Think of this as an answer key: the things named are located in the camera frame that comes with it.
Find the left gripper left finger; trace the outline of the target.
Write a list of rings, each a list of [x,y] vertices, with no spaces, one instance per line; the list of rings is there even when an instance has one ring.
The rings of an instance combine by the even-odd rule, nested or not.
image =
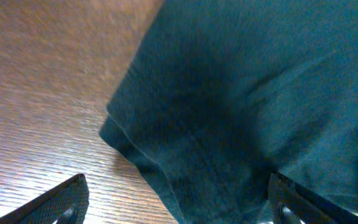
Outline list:
[[[0,224],[83,224],[89,206],[84,174],[76,174],[0,217]]]

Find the dark green t-shirt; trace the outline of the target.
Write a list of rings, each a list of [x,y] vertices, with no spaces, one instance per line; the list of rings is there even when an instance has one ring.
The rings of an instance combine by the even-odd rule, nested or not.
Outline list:
[[[358,213],[358,0],[165,1],[107,111],[180,223],[270,220],[275,171]]]

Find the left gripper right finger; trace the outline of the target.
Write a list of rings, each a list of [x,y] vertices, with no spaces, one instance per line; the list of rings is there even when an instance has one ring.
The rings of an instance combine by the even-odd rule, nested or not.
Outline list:
[[[279,172],[270,175],[268,202],[274,224],[358,224],[357,215]]]

